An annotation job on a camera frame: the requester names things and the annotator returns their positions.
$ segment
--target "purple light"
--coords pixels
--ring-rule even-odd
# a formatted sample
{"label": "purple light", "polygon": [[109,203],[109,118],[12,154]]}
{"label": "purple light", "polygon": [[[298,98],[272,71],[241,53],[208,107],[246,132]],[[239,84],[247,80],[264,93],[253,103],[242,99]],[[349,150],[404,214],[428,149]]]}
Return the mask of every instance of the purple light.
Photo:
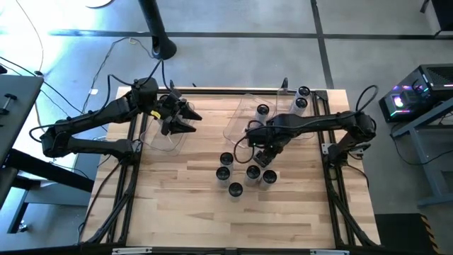
{"label": "purple light", "polygon": [[395,106],[399,107],[399,108],[404,106],[403,101],[401,101],[401,97],[399,97],[399,96],[394,97],[394,103],[395,103]]}

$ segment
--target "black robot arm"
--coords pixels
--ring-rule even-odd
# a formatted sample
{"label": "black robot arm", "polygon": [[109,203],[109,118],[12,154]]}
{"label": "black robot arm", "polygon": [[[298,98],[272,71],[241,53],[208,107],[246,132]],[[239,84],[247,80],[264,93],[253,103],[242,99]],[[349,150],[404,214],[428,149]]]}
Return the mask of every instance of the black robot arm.
{"label": "black robot arm", "polygon": [[129,164],[136,154],[131,140],[102,142],[77,139],[72,135],[108,123],[129,122],[140,113],[159,119],[163,135],[196,131],[194,127],[185,124],[181,118],[191,120],[202,120],[202,118],[190,108],[185,99],[180,98],[179,91],[174,89],[170,94],[157,99],[159,87],[155,79],[150,78],[148,82],[140,85],[139,82],[141,81],[138,81],[131,91],[100,110],[89,111],[75,118],[58,120],[40,137],[44,155],[63,157],[69,153],[111,154],[124,164]]}
{"label": "black robot arm", "polygon": [[356,145],[368,142],[376,135],[373,120],[363,112],[337,113],[313,117],[300,117],[295,114],[279,114],[269,119],[265,125],[248,129],[246,139],[249,147],[262,148],[253,159],[262,167],[267,166],[283,151],[283,147],[305,132],[346,130],[348,133],[338,144],[328,148],[329,162],[337,164],[347,157]]}

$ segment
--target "concrete floor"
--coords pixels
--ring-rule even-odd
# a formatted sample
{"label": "concrete floor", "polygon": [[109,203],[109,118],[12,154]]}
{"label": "concrete floor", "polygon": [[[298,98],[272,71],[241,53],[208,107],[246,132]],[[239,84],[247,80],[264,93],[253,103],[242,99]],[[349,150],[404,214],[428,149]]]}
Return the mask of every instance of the concrete floor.
{"label": "concrete floor", "polygon": [[[46,32],[52,29],[147,31],[136,1],[114,0],[102,9],[88,9],[77,1],[38,3],[22,0],[21,3],[44,43],[42,70],[46,80],[78,108],[82,107],[110,44],[119,38],[51,37]],[[310,0],[160,0],[158,3],[168,32],[316,32]],[[324,33],[432,34],[424,15],[418,12],[420,1],[416,0],[318,0],[318,6]],[[9,33],[0,35],[0,55],[24,67],[37,69],[39,44],[15,1],[8,1],[0,14],[2,26]],[[166,77],[174,80],[176,86],[195,83],[198,86],[279,87],[286,76],[292,88],[301,85],[326,88],[317,39],[171,39],[177,44],[178,52],[166,61]],[[150,38],[140,40],[147,47],[151,45]],[[346,89],[351,106],[355,105],[361,90],[370,84],[379,86],[380,98],[419,64],[453,62],[453,40],[326,40],[326,50],[334,87]],[[99,92],[91,97],[88,109],[103,104],[107,74],[132,81],[145,77],[155,63],[156,60],[149,59],[140,46],[131,45],[126,40],[120,42],[95,83]],[[160,74],[156,79],[162,85]],[[111,98],[119,84],[112,85]],[[43,89],[66,112],[76,115],[76,111],[56,94],[48,88]],[[44,97],[39,97],[38,106],[44,124],[64,117]],[[377,137],[364,158],[375,213],[417,212],[427,215],[441,251],[453,253],[453,243],[450,242],[453,203],[417,209],[417,200],[430,195],[422,169],[404,164],[399,159],[389,137],[391,126],[384,122],[377,101],[366,109],[366,113],[378,125]],[[98,128],[82,137],[104,134],[105,131]],[[402,141],[400,146],[404,151],[409,150],[411,144]],[[433,164],[441,167],[449,163],[449,158],[446,156]],[[95,172],[96,164],[96,159],[79,160],[77,167]],[[20,196],[20,191],[11,191],[8,202],[0,211],[3,219],[0,222],[1,250],[76,242],[76,226],[83,220],[86,208],[33,205],[25,214],[25,221],[33,226],[32,231],[4,234]]]}

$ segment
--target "cable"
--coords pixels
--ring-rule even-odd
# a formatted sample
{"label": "cable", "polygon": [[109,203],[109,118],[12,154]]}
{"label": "cable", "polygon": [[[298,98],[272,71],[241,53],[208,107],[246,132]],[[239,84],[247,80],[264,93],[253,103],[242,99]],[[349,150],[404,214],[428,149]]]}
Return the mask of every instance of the cable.
{"label": "cable", "polygon": [[[371,88],[374,88],[374,93],[373,95],[371,96],[371,98],[361,107],[359,108],[359,104],[360,104],[360,101],[362,100],[362,97],[363,95]],[[355,112],[352,112],[350,114],[347,114],[347,115],[344,115],[343,117],[332,117],[332,118],[329,118],[329,119],[318,119],[318,120],[313,120],[313,121],[310,121],[308,123],[305,123],[303,125],[299,125],[299,126],[296,126],[296,127],[288,127],[288,126],[283,126],[283,125],[272,125],[272,126],[266,126],[266,125],[263,125],[263,126],[260,126],[260,127],[255,127],[255,128],[251,128],[251,129],[248,129],[246,131],[246,135],[244,135],[235,145],[234,145],[234,148],[233,148],[233,156],[235,158],[235,160],[240,163],[240,164],[245,164],[245,163],[248,163],[250,160],[253,159],[253,155],[252,157],[248,160],[248,161],[238,161],[237,157],[236,157],[236,149],[239,145],[240,142],[242,142],[244,139],[247,138],[247,134],[251,131],[256,131],[256,130],[260,130],[260,129],[263,129],[263,128],[269,128],[269,129],[275,129],[275,128],[280,128],[280,129],[286,129],[286,130],[298,130],[300,128],[303,128],[303,127],[306,127],[307,125],[313,125],[315,123],[321,123],[321,122],[324,122],[324,121],[327,121],[327,120],[342,120],[342,119],[346,119],[346,118],[349,118],[349,117],[352,117],[354,115],[357,115],[357,114],[360,114],[363,109],[365,109],[377,96],[379,92],[379,88],[376,86],[376,85],[371,85],[371,86],[368,86],[364,91],[362,91],[362,93],[360,94],[358,100],[357,100],[357,103],[355,105],[355,109],[356,111]]]}
{"label": "cable", "polygon": [[86,211],[86,215],[85,215],[84,221],[79,225],[79,227],[77,227],[77,231],[79,233],[79,237],[77,239],[77,243],[80,242],[81,233],[83,232],[83,230],[85,228],[86,221],[88,220],[88,216],[90,215],[91,210],[93,209],[94,203],[98,199],[99,194],[101,194],[101,191],[102,191],[104,185],[107,183],[108,179],[113,175],[113,173],[116,172],[116,170],[120,167],[120,165],[121,165],[121,161],[119,161],[118,164],[116,164],[115,168],[113,168],[112,171],[106,176],[106,178],[102,180],[102,182],[101,182],[101,184],[100,184],[100,186],[98,188],[98,191],[96,191],[96,194],[94,195],[94,198],[93,198],[93,201],[90,204],[90,207]]}
{"label": "cable", "polygon": [[150,80],[150,78],[153,76],[154,72],[156,71],[157,67],[158,67],[159,64],[161,64],[161,63],[162,63],[162,66],[163,66],[163,65],[164,65],[164,61],[163,61],[162,59],[160,59],[160,60],[157,62],[156,66],[154,66],[153,70],[151,71],[151,73],[149,74],[149,76],[147,77],[147,79],[144,80],[144,81],[143,81],[142,83],[140,83],[140,84],[130,84],[130,83],[127,83],[126,81],[121,80],[120,78],[116,77],[116,76],[113,75],[113,74],[109,74],[109,76],[113,77],[115,80],[121,82],[121,83],[124,84],[124,85],[128,85],[128,86],[141,86],[141,85],[144,85],[145,83],[147,83],[147,82]]}
{"label": "cable", "polygon": [[[142,142],[140,142],[140,144],[137,146],[137,148],[135,149],[135,152],[138,152],[139,149],[140,149],[140,145],[143,145]],[[105,159],[104,161],[102,161],[102,163],[100,163],[98,165],[98,167],[101,165],[101,164],[104,164],[112,155],[108,155],[107,159]],[[122,161],[119,161],[118,164],[116,164],[115,168],[106,176],[105,179],[103,179],[103,181],[101,182],[100,186],[99,186],[99,189],[98,191],[96,191],[96,194],[94,195],[94,198],[93,198],[93,202],[91,202],[90,204],[90,207],[88,208],[88,210],[86,211],[86,216],[85,216],[85,220],[79,225],[79,227],[77,227],[77,232],[79,233],[78,235],[78,239],[77,239],[77,243],[80,243],[80,237],[81,237],[81,233],[83,232],[84,228],[85,228],[85,224],[86,222],[88,221],[88,216],[90,215],[91,213],[91,210],[93,209],[93,205],[96,201],[96,199],[98,199],[98,196],[99,194],[101,193],[101,190],[102,188],[104,187],[104,185],[107,183],[107,180],[113,175],[113,173],[115,173],[115,171],[118,169],[118,167],[121,165]]]}
{"label": "cable", "polygon": [[[0,59],[2,59],[2,60],[6,61],[6,62],[8,62],[8,63],[10,63],[10,64],[13,64],[13,65],[15,65],[15,66],[21,68],[22,70],[24,70],[25,72],[27,72],[27,73],[33,75],[34,77],[37,76],[36,74],[34,74],[34,73],[28,71],[28,70],[25,69],[24,67],[22,67],[22,66],[20,66],[20,65],[18,65],[18,64],[16,64],[16,63],[14,63],[14,62],[12,62],[12,61],[9,61],[9,60],[7,60],[6,58],[4,58],[4,57],[2,57],[2,56],[0,56]],[[71,103],[70,103],[63,95],[61,95],[61,93],[58,92],[53,86],[50,86],[50,84],[48,84],[46,81],[44,81],[44,84],[46,84],[47,86],[49,86],[53,91],[55,91],[55,93],[57,93],[59,96],[61,96],[61,97],[63,98],[63,100],[65,100],[66,103],[68,103],[74,110],[78,111],[80,114],[83,114],[79,109],[77,109],[75,106],[73,106],[73,105],[72,105],[72,104],[71,104]]]}
{"label": "cable", "polygon": [[102,161],[101,163],[99,163],[99,165],[98,165],[97,167],[100,167],[100,166],[102,166],[102,164],[106,163],[107,160],[109,160],[109,158],[110,158],[111,156],[112,156],[111,154],[108,155],[107,159],[104,159],[104,161]]}
{"label": "cable", "polygon": [[[107,106],[107,104],[108,104],[108,102],[110,100],[110,75],[107,75],[107,86],[108,86],[107,98],[105,99],[105,102],[104,102],[103,106],[101,107],[101,109],[97,110],[93,115],[87,115],[84,118],[78,119],[77,122],[82,121],[82,120],[86,120],[86,119],[89,119],[89,118],[94,118],[97,115],[99,115],[105,109],[105,107]],[[67,123],[55,123],[55,124],[41,125],[41,126],[38,126],[38,127],[34,127],[28,132],[28,135],[30,135],[31,139],[35,140],[36,142],[41,143],[40,140],[36,139],[33,136],[33,131],[38,130],[38,129],[48,128],[48,127],[49,128],[57,127],[57,126],[66,125],[66,124]]]}
{"label": "cable", "polygon": [[[399,123],[395,124],[392,128],[391,128],[391,133],[394,132],[394,128],[398,125]],[[406,164],[410,165],[410,166],[423,166],[423,165],[426,165],[426,164],[429,164],[433,161],[435,161],[436,159],[439,159],[440,157],[446,155],[446,154],[449,154],[450,152],[453,152],[453,149],[451,150],[447,150],[446,152],[443,152],[441,154],[438,154],[436,157],[433,157],[432,159],[428,160],[427,162],[425,163],[412,163],[412,162],[409,162],[407,161],[406,159],[403,158],[403,156],[401,155],[400,151],[399,151],[399,148],[398,148],[398,145],[396,143],[396,140],[395,140],[395,137],[393,137],[391,134],[390,134],[390,138],[394,141],[394,144],[395,144],[395,148],[396,148],[396,152],[398,153],[399,157],[401,158],[401,160],[403,160]]]}
{"label": "cable", "polygon": [[[362,97],[363,95],[371,88],[374,88],[374,93],[373,93],[373,96],[371,96],[371,98],[361,107],[361,109],[359,109],[359,104],[360,104],[360,101],[362,100]],[[371,85],[371,86],[368,86],[364,91],[362,91],[362,93],[360,94],[359,96],[359,99],[357,100],[357,103],[355,104],[355,111],[356,112],[360,112],[362,111],[363,109],[365,109],[373,100],[374,98],[376,98],[377,94],[379,93],[379,88],[376,86],[376,85]]]}
{"label": "cable", "polygon": [[234,148],[233,148],[233,156],[235,158],[235,160],[240,163],[240,164],[246,164],[246,163],[249,163],[252,159],[253,159],[253,156],[255,156],[255,147],[252,146],[252,155],[250,156],[250,159],[247,159],[246,161],[239,161],[238,157],[236,156],[236,149],[238,147],[238,145],[244,140],[246,139],[247,136],[244,135],[235,145],[234,145]]}
{"label": "cable", "polygon": [[165,80],[165,68],[164,68],[164,62],[162,62],[162,81],[164,81],[164,86],[167,88],[168,91],[171,91],[171,89],[167,86],[167,82]]}
{"label": "cable", "polygon": [[89,177],[88,177],[82,170],[80,170],[80,169],[77,169],[77,168],[74,168],[74,167],[69,167],[69,166],[62,166],[62,165],[56,164],[56,163],[54,163],[54,162],[49,162],[49,163],[51,163],[51,164],[53,164],[53,165],[55,165],[55,166],[59,166],[59,167],[66,168],[66,169],[77,170],[77,171],[79,171],[81,174],[83,174],[87,179],[89,179]]}
{"label": "cable", "polygon": [[366,175],[366,173],[364,173],[362,170],[358,169],[358,168],[355,167],[355,166],[351,166],[351,165],[349,165],[349,164],[346,164],[346,166],[349,166],[350,168],[352,168],[352,169],[354,169],[354,170],[360,172],[360,173],[365,177],[365,179],[367,180],[367,187],[369,188],[369,180],[368,180],[368,176]]}
{"label": "cable", "polygon": [[42,41],[41,41],[40,34],[39,34],[38,31],[36,30],[35,25],[33,25],[33,22],[31,22],[30,17],[28,17],[28,14],[27,14],[27,13],[25,12],[25,10],[22,8],[21,4],[19,3],[19,0],[16,0],[16,3],[17,3],[17,4],[19,5],[19,7],[21,8],[23,14],[25,14],[25,17],[27,17],[28,21],[30,22],[31,26],[33,27],[33,30],[35,30],[35,33],[36,33],[36,36],[38,37],[38,40],[40,41],[40,45],[41,45],[41,63],[40,63],[40,68],[38,69],[38,71],[41,72],[42,63],[44,62],[44,47],[42,46]]}
{"label": "cable", "polygon": [[[69,117],[69,114],[63,110],[63,108],[61,108],[57,103],[55,103],[49,95],[47,95],[44,91],[41,91],[41,93],[44,94],[44,96],[46,96],[54,105],[56,105],[56,107],[58,107],[58,109],[60,109],[67,117]],[[38,113],[38,108],[36,108],[36,114],[38,115],[38,120],[40,119],[39,117],[39,113]]]}
{"label": "cable", "polygon": [[360,158],[359,157],[355,157],[354,155],[351,154],[351,152],[348,152],[348,154],[349,154],[349,156],[351,156],[355,160],[363,160],[362,157],[360,157]]}
{"label": "cable", "polygon": [[[96,83],[96,80],[98,79],[98,76],[102,70],[102,68],[104,68],[105,66],[105,62],[107,61],[107,59],[109,58],[110,56],[110,53],[112,53],[112,50],[113,48],[115,47],[115,45],[125,39],[129,39],[129,43],[131,44],[135,44],[135,43],[132,43],[131,40],[134,40],[136,42],[138,42],[140,44],[140,46],[147,52],[148,56],[151,58],[151,59],[154,59],[154,57],[151,55],[151,53],[149,52],[148,49],[145,48],[145,46],[143,46],[142,42],[136,38],[130,38],[130,37],[125,37],[125,38],[121,38],[119,40],[116,40],[115,42],[112,42],[112,44],[110,45],[110,49],[108,50],[107,54],[105,55],[104,57],[104,60],[102,61],[101,65],[99,66],[99,69],[98,71],[96,72],[96,74],[94,75],[94,78],[93,78],[93,82],[91,83],[91,88],[90,90],[92,90],[94,88],[94,84]],[[88,100],[90,99],[90,96],[91,96],[91,93],[88,93],[88,96],[86,97],[85,99],[85,102],[84,102],[84,107],[82,108],[82,112],[85,112],[85,109],[88,105]]]}

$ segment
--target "desk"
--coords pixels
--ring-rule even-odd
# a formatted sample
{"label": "desk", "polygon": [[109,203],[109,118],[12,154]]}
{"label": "desk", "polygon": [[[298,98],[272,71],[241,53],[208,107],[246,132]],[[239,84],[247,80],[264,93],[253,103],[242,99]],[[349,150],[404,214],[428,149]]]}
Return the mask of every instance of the desk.
{"label": "desk", "polygon": [[[127,90],[120,88],[117,95]],[[216,185],[215,170],[220,154],[233,150],[234,145],[222,133],[241,96],[182,93],[203,120],[194,122],[197,132],[188,134],[178,156],[144,146],[127,246],[334,248],[317,136],[287,145],[275,158],[273,169],[278,180],[268,191],[244,186],[240,201],[233,203],[227,190]],[[275,101],[275,96],[260,97]],[[349,109],[344,90],[330,90],[328,97],[331,112]],[[126,138],[128,128],[129,123],[110,124],[108,140]],[[337,140],[344,134],[336,131]],[[100,167],[92,197],[116,164],[116,159],[109,159]],[[362,169],[360,161],[351,159],[350,164]],[[237,162],[234,166],[233,180],[242,183],[247,166]],[[83,240],[91,237],[110,213],[118,176],[117,171],[101,191]],[[379,243],[365,179],[348,167],[343,168],[343,178],[352,216],[370,239]],[[344,223],[339,218],[344,240]]]}

